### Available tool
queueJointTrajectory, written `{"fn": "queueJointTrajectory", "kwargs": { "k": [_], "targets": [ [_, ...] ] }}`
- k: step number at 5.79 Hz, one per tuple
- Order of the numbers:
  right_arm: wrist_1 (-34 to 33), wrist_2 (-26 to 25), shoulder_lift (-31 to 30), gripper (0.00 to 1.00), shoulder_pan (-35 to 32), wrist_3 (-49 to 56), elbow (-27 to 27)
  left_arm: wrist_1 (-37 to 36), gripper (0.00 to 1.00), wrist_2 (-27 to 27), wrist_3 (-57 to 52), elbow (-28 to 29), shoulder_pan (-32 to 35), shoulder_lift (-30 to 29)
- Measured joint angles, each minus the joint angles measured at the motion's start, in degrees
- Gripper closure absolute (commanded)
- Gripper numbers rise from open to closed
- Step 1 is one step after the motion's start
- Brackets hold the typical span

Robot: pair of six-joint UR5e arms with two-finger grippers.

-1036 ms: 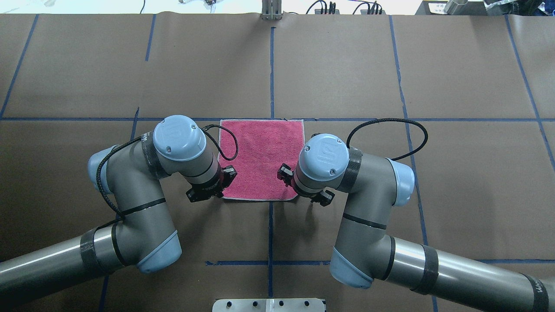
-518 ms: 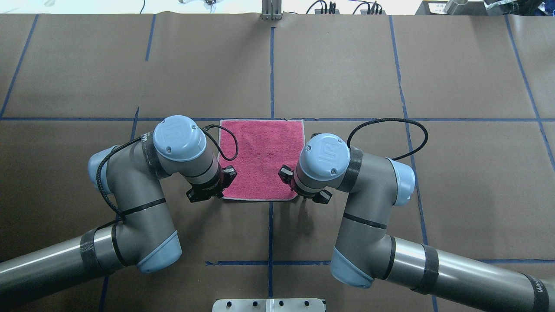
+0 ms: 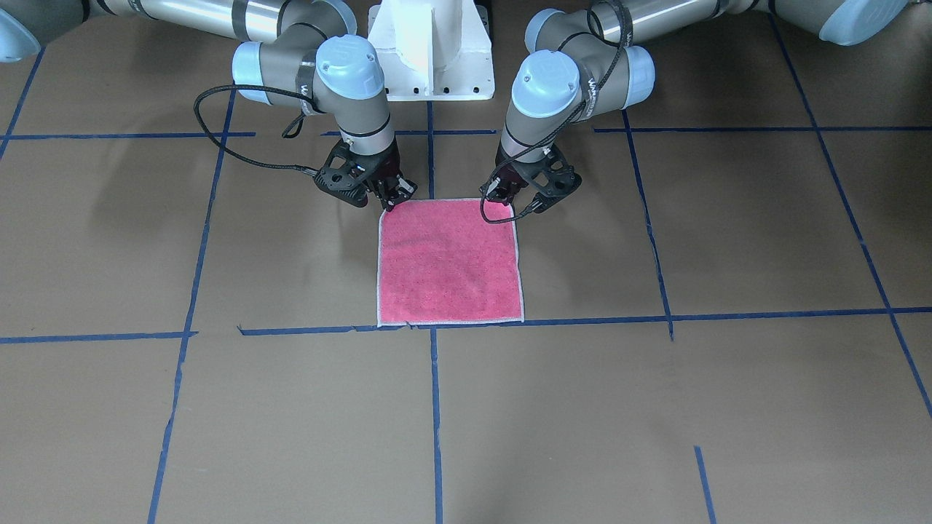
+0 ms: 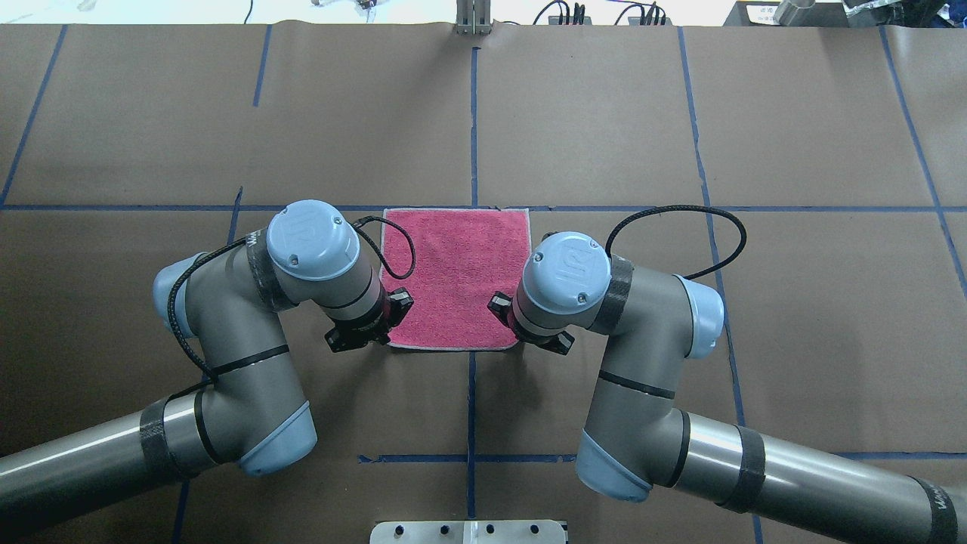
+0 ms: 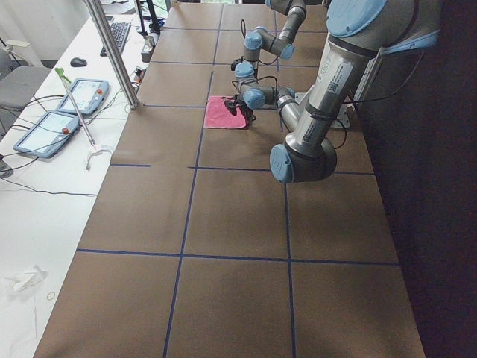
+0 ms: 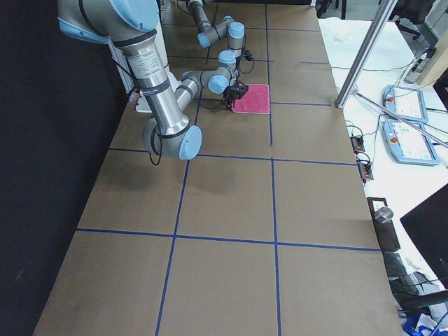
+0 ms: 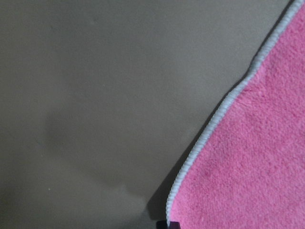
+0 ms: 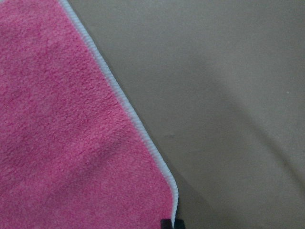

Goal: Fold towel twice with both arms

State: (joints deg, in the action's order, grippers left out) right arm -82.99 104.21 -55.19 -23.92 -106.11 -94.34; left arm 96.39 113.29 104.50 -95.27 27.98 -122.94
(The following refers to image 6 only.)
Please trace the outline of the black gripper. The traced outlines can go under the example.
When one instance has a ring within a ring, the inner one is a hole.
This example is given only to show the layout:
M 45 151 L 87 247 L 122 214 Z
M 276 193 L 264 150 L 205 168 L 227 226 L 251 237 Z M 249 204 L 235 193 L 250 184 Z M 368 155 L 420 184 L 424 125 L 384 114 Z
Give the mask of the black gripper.
M 238 83 L 234 86 L 235 97 L 243 97 L 248 91 L 249 87 L 244 83 Z
M 232 109 L 237 100 L 237 88 L 235 86 L 227 87 L 223 93 L 223 102 L 225 108 Z

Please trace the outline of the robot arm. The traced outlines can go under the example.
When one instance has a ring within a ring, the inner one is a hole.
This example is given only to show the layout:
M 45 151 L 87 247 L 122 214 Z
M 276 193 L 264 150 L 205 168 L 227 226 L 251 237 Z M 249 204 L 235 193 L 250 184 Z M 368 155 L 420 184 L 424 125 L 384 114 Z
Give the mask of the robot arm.
M 142 132 L 150 154 L 191 160 L 200 151 L 202 132 L 191 125 L 184 109 L 196 93 L 208 89 L 214 94 L 227 92 L 237 84 L 237 65 L 242 53 L 245 27 L 231 16 L 213 26 L 204 12 L 203 1 L 187 1 L 189 13 L 199 30 L 203 48 L 228 40 L 228 48 L 218 56 L 218 67 L 211 71 L 188 71 L 173 88 L 166 51 L 158 48 L 160 30 L 156 1 L 58 1 L 60 30 L 73 39 L 88 43 L 112 42 L 122 51 L 136 84 L 153 114 Z
M 195 21 L 197 40 L 202 48 L 217 41 L 227 40 L 227 49 L 218 55 L 219 66 L 213 71 L 199 72 L 199 84 L 210 92 L 222 94 L 227 103 L 241 99 L 249 87 L 239 80 L 239 64 L 243 55 L 245 26 L 227 15 L 213 26 L 204 11 L 204 1 L 186 1 L 186 7 Z

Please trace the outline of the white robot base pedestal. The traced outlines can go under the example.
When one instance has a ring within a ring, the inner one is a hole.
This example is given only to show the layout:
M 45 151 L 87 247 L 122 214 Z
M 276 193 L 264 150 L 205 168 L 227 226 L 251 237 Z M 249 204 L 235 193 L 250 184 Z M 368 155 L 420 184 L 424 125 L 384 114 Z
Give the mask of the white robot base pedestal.
M 169 80 L 171 89 L 174 92 L 177 89 L 177 87 L 181 84 L 181 82 L 175 77 L 175 75 L 170 70 L 167 51 L 165 48 L 165 40 L 160 22 L 157 24 L 155 30 L 157 31 L 157 33 L 154 38 L 153 47 L 154 49 L 157 49 L 158 56 L 160 58 L 160 61 L 157 63 L 158 71 L 155 71 L 155 68 L 152 67 L 152 69 L 150 70 L 150 74 L 153 75 L 153 77 L 151 78 L 147 77 L 141 80 L 139 79 L 139 82 L 140 84 L 143 84 L 144 88 L 148 88 L 150 84 L 160 85 L 165 81 L 165 79 L 160 78 L 162 75 L 161 69 L 164 68 L 164 71 L 166 73 L 164 77 Z M 136 112 L 151 113 L 151 108 L 148 105 L 146 98 L 144 97 L 142 89 L 139 90 L 139 94 L 140 96 L 135 106 Z

